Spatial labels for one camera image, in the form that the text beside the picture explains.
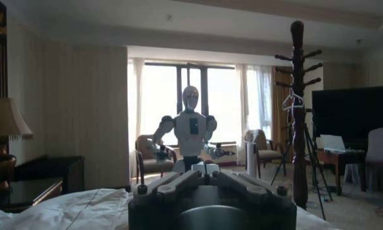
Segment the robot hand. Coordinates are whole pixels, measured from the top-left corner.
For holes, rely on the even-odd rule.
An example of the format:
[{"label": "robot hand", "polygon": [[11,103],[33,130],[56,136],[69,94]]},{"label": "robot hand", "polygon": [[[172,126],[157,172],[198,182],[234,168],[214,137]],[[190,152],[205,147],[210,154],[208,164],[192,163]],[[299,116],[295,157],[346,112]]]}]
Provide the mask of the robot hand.
[{"label": "robot hand", "polygon": [[172,159],[172,155],[168,153],[164,145],[154,144],[152,139],[146,140],[146,145],[149,151],[153,152],[153,156],[158,164],[162,164],[166,160]]},{"label": "robot hand", "polygon": [[162,164],[166,160],[172,159],[172,156],[168,153],[166,147],[164,145],[160,146],[160,150],[156,151],[153,155],[158,164]]},{"label": "robot hand", "polygon": [[216,147],[212,147],[209,144],[205,146],[206,152],[210,155],[212,159],[218,159],[222,156],[233,156],[235,152],[225,151],[221,149],[221,143],[216,144]]}]

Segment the television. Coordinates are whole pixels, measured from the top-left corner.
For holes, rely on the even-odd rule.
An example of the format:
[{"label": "television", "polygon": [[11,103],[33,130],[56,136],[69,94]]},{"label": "television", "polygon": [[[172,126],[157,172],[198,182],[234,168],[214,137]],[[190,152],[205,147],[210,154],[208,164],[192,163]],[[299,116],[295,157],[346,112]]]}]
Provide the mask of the television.
[{"label": "television", "polygon": [[317,137],[366,141],[369,132],[383,127],[383,87],[313,91],[313,112]]}]

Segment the white bedsheet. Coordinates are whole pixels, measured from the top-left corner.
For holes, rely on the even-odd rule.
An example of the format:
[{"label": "white bedsheet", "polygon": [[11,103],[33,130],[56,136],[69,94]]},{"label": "white bedsheet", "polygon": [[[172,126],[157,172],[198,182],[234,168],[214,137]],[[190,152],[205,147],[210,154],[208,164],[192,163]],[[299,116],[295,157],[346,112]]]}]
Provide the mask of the white bedsheet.
[{"label": "white bedsheet", "polygon": [[[128,230],[125,190],[97,189],[58,196],[19,214],[0,211],[0,230]],[[298,208],[297,229],[334,230],[329,222]]]}]

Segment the lampshade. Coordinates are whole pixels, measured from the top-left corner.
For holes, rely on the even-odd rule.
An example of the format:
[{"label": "lampshade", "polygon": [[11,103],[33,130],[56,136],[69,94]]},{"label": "lampshade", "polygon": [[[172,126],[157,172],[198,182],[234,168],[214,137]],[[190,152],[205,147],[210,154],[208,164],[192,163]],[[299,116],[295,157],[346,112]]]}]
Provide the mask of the lampshade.
[{"label": "lampshade", "polygon": [[0,138],[32,138],[21,112],[12,98],[0,98]]}]

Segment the brown curtain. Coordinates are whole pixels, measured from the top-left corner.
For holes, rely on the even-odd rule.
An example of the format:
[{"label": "brown curtain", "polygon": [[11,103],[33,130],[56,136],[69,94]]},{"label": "brown curtain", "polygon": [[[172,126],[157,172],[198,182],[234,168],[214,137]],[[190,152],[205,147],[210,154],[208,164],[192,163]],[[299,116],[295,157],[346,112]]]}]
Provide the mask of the brown curtain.
[{"label": "brown curtain", "polygon": [[[282,69],[291,70],[291,67],[281,67]],[[289,88],[275,86],[275,82],[291,83],[289,74],[279,73],[273,70],[271,76],[271,139],[287,146],[287,111],[282,110],[282,102],[289,95]],[[291,159],[293,151],[289,152],[289,160]]]}]

